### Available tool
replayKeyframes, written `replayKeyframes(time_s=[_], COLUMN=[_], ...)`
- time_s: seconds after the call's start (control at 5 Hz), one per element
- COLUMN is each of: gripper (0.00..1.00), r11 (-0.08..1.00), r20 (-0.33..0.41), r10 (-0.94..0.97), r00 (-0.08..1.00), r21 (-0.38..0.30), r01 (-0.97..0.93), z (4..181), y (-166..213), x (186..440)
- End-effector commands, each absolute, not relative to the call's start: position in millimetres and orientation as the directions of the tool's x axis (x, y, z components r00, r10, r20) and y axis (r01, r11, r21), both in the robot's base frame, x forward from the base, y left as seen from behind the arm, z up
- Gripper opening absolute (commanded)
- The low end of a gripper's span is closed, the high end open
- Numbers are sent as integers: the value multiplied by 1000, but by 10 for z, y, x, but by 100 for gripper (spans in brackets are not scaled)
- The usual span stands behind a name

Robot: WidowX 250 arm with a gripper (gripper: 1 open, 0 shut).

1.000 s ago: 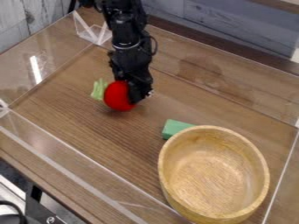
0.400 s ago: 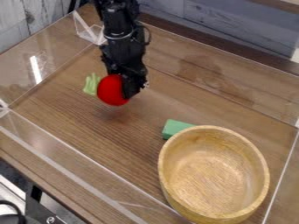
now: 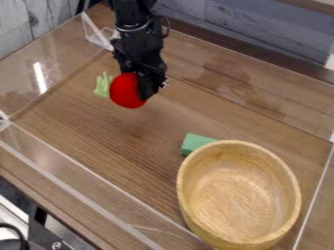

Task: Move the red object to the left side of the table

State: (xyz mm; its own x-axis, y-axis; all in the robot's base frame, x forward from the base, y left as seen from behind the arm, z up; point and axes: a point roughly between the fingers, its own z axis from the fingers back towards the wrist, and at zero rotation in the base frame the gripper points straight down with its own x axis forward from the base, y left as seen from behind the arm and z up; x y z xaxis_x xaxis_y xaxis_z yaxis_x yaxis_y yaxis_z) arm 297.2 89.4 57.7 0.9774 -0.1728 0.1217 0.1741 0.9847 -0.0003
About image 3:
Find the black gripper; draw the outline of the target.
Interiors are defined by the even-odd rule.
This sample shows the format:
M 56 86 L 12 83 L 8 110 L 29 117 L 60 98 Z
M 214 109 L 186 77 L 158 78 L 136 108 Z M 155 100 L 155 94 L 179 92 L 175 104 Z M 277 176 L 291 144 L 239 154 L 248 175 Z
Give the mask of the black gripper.
M 123 32 L 111 40 L 114 58 L 123 73 L 132 72 L 139 79 L 139 99 L 147 101 L 167 81 L 167 64 L 160 52 L 164 48 L 167 33 L 160 31 Z

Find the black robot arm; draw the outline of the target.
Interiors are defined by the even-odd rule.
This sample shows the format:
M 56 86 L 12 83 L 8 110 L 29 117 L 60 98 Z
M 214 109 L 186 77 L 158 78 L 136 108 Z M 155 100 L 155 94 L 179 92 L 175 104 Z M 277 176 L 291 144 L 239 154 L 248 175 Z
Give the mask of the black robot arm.
M 156 0 L 110 0 L 115 12 L 115 31 L 119 36 L 110 40 L 123 73 L 132 72 L 139 82 L 136 94 L 147 101 L 164 87 L 167 64 L 160 57 L 164 39 L 163 20 L 152 12 Z

